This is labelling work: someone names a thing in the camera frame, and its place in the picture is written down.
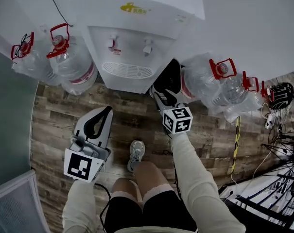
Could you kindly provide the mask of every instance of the black bag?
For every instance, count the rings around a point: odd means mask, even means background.
[[[271,102],[272,110],[286,108],[294,99],[294,88],[291,83],[281,83],[273,86],[271,90],[274,93],[274,101]]]

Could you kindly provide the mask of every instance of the wooden floor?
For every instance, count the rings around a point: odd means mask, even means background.
[[[64,152],[70,146],[69,138],[79,117],[94,108],[110,105],[113,123],[108,147],[112,150],[105,172],[98,182],[110,191],[120,177],[132,179],[126,165],[132,140],[140,139],[146,145],[144,160],[154,162],[174,186],[173,158],[163,155],[170,150],[169,138],[163,133],[161,116],[149,95],[109,90],[100,77],[85,94],[75,97],[61,87],[40,84],[35,99],[32,130],[31,165],[35,169],[43,211],[51,232],[62,232],[61,215],[73,180],[63,175]],[[205,167],[218,186],[231,182],[235,126],[224,118],[208,116],[199,102],[190,105],[193,125],[189,138]],[[241,138],[237,155],[235,180],[253,175],[267,155],[261,143],[267,143],[268,133],[261,118],[242,117]],[[276,163],[269,158],[261,166],[265,170]],[[97,214],[107,203],[103,190],[95,189]]]

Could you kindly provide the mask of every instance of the white sneaker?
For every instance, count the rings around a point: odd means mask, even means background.
[[[127,164],[127,169],[130,172],[134,172],[132,163],[141,162],[144,154],[145,154],[145,144],[142,141],[134,140],[131,143],[129,152],[131,154],[130,159]]]

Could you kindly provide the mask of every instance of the water bottle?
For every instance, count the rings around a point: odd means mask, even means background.
[[[215,64],[209,53],[197,55],[183,64],[186,66],[181,69],[181,92],[190,101],[216,98],[225,79],[236,75],[231,59]]]
[[[212,101],[216,106],[229,106],[243,102],[248,91],[242,87],[242,74],[226,79],[219,96]]]
[[[239,104],[235,104],[224,111],[224,116],[228,122],[233,122],[240,114],[258,110],[267,102],[271,95],[270,89],[264,87],[264,81],[259,85],[259,91],[248,92],[246,99]]]
[[[12,69],[17,73],[41,80],[48,85],[59,85],[59,77],[53,73],[51,64],[46,58],[49,44],[46,39],[35,41],[35,34],[24,35],[20,45],[12,46]]]
[[[68,37],[53,37],[52,31],[67,27]],[[70,36],[68,24],[64,23],[51,29],[53,49],[47,55],[55,74],[61,77],[64,90],[80,95],[94,84],[98,71],[83,39]]]

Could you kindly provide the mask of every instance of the power strip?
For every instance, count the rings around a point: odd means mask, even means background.
[[[268,118],[267,118],[267,120],[266,120],[266,122],[264,124],[266,129],[269,129],[269,128],[272,127],[272,124],[273,124],[272,120],[273,120],[273,116],[272,116],[272,114],[269,114],[269,116],[268,116]]]

